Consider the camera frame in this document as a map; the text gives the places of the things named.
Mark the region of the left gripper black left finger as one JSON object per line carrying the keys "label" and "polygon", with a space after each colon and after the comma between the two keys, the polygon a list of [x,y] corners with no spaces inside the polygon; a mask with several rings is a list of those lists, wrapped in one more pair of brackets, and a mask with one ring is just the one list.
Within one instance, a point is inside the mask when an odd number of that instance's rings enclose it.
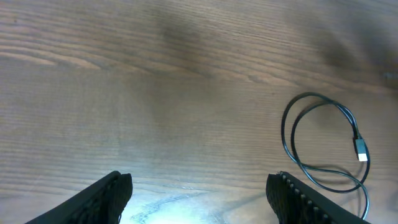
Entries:
{"label": "left gripper black left finger", "polygon": [[131,174],[112,171],[27,224],[119,224],[132,190]]}

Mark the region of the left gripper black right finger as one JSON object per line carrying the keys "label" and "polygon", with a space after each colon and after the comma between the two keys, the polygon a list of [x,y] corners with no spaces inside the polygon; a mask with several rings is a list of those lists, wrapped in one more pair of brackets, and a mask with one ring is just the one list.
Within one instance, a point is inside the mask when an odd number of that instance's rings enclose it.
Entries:
{"label": "left gripper black right finger", "polygon": [[281,224],[368,224],[288,172],[268,175],[266,196]]}

